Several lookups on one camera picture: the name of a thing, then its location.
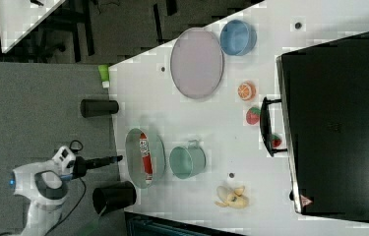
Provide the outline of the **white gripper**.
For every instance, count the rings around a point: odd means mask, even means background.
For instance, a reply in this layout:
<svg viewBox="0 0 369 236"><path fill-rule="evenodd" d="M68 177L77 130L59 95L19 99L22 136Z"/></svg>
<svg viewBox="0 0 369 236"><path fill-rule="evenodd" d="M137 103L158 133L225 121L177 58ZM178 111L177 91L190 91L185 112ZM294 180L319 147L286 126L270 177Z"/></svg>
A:
<svg viewBox="0 0 369 236"><path fill-rule="evenodd" d="M123 159L122 155L106 156L103 158L83 159L78 156L77 159L73 152L66 146L61 147L52 157L52 160L58 166L60 175L69 175L73 173L73 178L84 177L89 170L104 167L117 163Z"/></svg>

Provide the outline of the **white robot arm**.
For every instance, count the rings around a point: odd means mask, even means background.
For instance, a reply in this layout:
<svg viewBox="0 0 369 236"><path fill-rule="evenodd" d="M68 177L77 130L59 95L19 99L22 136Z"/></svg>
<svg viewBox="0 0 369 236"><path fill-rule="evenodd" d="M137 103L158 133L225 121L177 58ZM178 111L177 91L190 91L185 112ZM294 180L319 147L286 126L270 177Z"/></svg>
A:
<svg viewBox="0 0 369 236"><path fill-rule="evenodd" d="M10 181L14 195L27 198L30 206L24 229L12 236L45 236L62 221L68 182L122 159L122 155L83 159L62 146L49 160L14 168Z"/></svg>

